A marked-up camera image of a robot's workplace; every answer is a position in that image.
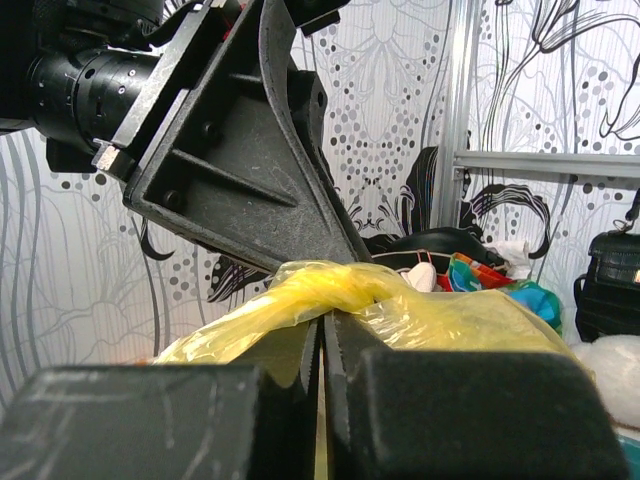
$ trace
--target white cloth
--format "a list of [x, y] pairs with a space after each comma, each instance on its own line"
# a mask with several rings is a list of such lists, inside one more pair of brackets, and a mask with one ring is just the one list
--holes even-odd
[[571, 348], [595, 373], [609, 414], [621, 425], [640, 429], [640, 336], [613, 335]]
[[504, 258], [509, 263], [507, 277], [526, 280], [531, 273], [529, 264], [529, 242], [525, 240], [497, 240], [485, 243], [484, 247]]
[[401, 272], [400, 275], [405, 282], [421, 293], [433, 292], [436, 286], [436, 269], [429, 262], [420, 262], [408, 272]]

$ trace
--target plastic bag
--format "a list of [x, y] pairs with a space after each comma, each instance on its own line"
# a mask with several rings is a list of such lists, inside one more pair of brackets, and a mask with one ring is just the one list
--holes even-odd
[[423, 294], [387, 267], [311, 261], [283, 265], [267, 292], [177, 340], [155, 363], [227, 363], [266, 333], [334, 308], [394, 348], [572, 356], [551, 327], [501, 292]]

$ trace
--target vertical metal post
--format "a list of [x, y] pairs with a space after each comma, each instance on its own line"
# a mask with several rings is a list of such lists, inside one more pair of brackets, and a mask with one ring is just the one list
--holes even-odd
[[467, 146], [471, 72], [478, 51], [480, 2], [457, 0], [452, 26], [451, 75], [442, 141], [438, 147], [431, 227], [457, 226], [460, 182], [454, 176], [455, 152]]

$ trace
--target patterned wall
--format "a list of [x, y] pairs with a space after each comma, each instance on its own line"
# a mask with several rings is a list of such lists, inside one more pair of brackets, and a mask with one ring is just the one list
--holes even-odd
[[[181, 2], [167, 3], [167, 14]], [[324, 150], [363, 236], [428, 225], [451, 0], [353, 0], [293, 56], [329, 93]], [[422, 147], [427, 148], [422, 156]], [[49, 171], [35, 131], [0, 137], [0, 412], [40, 367], [153, 355], [264, 288], [264, 276], [145, 225], [103, 175]]]
[[[640, 154], [640, 2], [482, 2], [470, 114], [474, 150]], [[487, 241], [528, 239], [534, 279], [573, 330], [574, 279], [591, 239], [623, 218], [637, 180], [473, 172], [461, 224]]]

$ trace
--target black bag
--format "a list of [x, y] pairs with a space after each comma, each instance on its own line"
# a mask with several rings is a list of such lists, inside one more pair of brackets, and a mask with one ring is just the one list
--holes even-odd
[[617, 231], [601, 233], [591, 242], [589, 270], [573, 285], [576, 327], [584, 342], [640, 335], [640, 235], [628, 233], [639, 212], [640, 189], [626, 222], [615, 221]]

